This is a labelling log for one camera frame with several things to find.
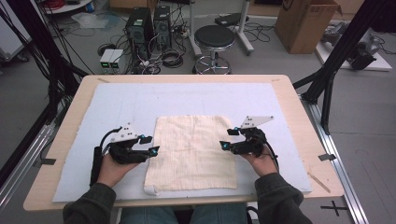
white cloth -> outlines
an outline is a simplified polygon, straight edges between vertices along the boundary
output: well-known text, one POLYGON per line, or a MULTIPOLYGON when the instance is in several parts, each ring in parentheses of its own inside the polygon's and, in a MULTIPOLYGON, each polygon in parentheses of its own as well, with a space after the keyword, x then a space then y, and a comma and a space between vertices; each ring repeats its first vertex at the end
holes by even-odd
POLYGON ((235 157, 221 149, 231 122, 222 116, 160 117, 154 133, 158 156, 150 158, 145 187, 157 191, 236 189, 235 157))

cardboard box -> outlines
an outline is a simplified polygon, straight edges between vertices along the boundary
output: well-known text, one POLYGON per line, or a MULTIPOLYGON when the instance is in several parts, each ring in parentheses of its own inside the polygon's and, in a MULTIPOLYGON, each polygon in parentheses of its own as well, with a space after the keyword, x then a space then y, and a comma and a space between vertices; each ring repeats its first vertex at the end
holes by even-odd
POLYGON ((333 0, 284 0, 275 32, 289 53, 312 53, 337 8, 333 0))
POLYGON ((149 7, 151 12, 157 6, 157 0, 110 0, 112 8, 149 7))

black stool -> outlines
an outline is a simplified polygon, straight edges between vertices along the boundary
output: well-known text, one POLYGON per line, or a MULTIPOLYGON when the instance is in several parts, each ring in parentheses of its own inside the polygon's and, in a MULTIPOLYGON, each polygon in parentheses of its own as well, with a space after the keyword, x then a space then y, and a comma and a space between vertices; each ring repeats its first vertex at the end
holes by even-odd
POLYGON ((200 49, 210 51, 210 56, 203 56, 195 62, 192 69, 196 74, 231 74, 230 64, 219 57, 218 52, 228 49, 235 41, 233 31, 219 25, 208 25, 199 28, 194 40, 200 49))

haptic device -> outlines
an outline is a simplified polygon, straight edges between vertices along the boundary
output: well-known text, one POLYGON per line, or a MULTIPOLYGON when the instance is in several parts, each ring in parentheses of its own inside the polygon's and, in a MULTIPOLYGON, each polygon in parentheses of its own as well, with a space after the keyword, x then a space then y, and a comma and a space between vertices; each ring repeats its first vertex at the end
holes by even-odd
POLYGON ((228 135, 239 135, 241 133, 245 136, 245 141, 230 143, 220 141, 221 149, 231 151, 235 155, 254 154, 260 157, 264 146, 268 146, 269 156, 275 162, 276 169, 279 171, 279 164, 277 163, 277 155, 274 153, 271 145, 268 143, 265 133, 258 129, 257 126, 273 120, 274 117, 253 117, 247 116, 240 128, 228 129, 228 135))
POLYGON ((131 123, 128 123, 123 127, 119 127, 118 129, 111 130, 105 134, 100 146, 95 147, 93 151, 90 186, 96 183, 99 177, 102 160, 107 151, 113 160, 119 164, 145 162, 148 158, 156 157, 160 147, 150 147, 148 150, 133 150, 132 147, 136 143, 139 143, 140 145, 150 143, 151 140, 151 136, 136 134, 131 123), (103 143, 112 133, 115 133, 115 135, 111 138, 110 143, 103 148, 103 143))

hand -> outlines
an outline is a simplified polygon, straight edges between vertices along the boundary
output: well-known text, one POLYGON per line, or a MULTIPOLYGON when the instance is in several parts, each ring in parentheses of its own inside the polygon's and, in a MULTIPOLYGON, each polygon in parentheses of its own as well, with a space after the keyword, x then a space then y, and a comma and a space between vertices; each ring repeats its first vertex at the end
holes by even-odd
POLYGON ((126 173, 134 169, 140 163, 119 164, 111 158, 110 154, 103 157, 102 167, 97 183, 102 183, 113 188, 119 183, 126 173))
POLYGON ((244 154, 241 156, 245 158, 251 164, 251 166, 253 166, 253 169, 257 175, 262 177, 264 175, 277 173, 275 162, 272 160, 269 153, 270 149, 267 146, 264 146, 260 157, 256 157, 254 154, 244 154))

